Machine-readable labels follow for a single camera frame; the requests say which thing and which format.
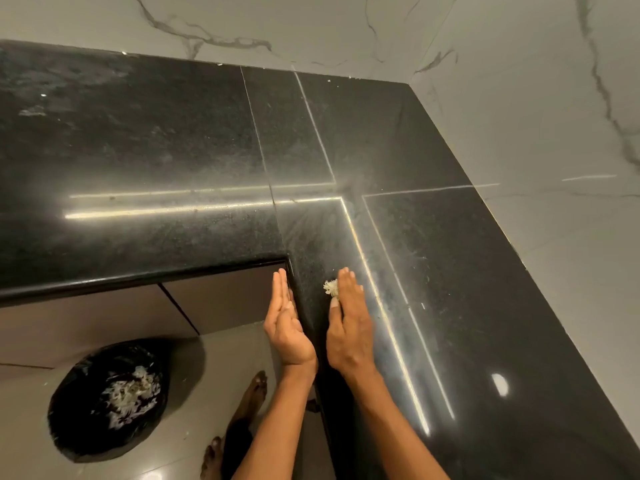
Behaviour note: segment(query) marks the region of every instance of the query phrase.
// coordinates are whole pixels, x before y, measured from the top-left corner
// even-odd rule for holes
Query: black plastic bag
[[[164,341],[108,346],[78,362],[53,393],[49,432],[58,450],[76,463],[117,458],[156,428],[168,393]]]

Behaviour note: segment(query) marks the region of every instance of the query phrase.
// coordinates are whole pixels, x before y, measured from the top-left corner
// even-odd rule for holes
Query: person's left hand
[[[302,331],[293,303],[293,293],[287,285],[287,272],[280,268],[273,274],[273,290],[264,330],[277,348],[283,365],[300,365],[315,375],[316,350]]]

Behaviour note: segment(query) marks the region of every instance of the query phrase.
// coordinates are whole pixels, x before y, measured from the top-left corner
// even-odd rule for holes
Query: hand
[[[373,362],[373,323],[364,301],[364,291],[348,267],[338,272],[338,295],[329,308],[326,354],[347,384],[354,386],[362,374],[376,371]]]
[[[284,368],[295,368],[316,375],[316,350],[302,331],[293,303],[293,293],[287,285],[287,272],[273,274],[273,288],[264,330],[277,348]]]

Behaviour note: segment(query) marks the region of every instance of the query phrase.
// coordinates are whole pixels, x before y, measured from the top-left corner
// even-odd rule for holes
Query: white shredded pile
[[[108,396],[110,405],[109,428],[120,429],[131,423],[135,418],[142,416],[156,405],[156,398],[160,392],[160,384],[156,377],[149,374],[145,367],[136,367],[133,373],[135,379],[131,381],[116,381],[103,391]],[[143,400],[151,399],[144,406]]]
[[[324,292],[330,294],[332,298],[338,298],[338,280],[325,281]]]

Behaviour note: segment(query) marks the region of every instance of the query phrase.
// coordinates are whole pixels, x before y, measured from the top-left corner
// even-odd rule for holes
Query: foot
[[[216,436],[207,446],[202,459],[200,480],[220,480],[220,466],[222,465],[222,440]]]
[[[264,371],[258,372],[244,391],[238,409],[231,419],[231,423],[238,419],[246,418],[253,421],[260,411],[265,398],[267,397],[267,374]]]

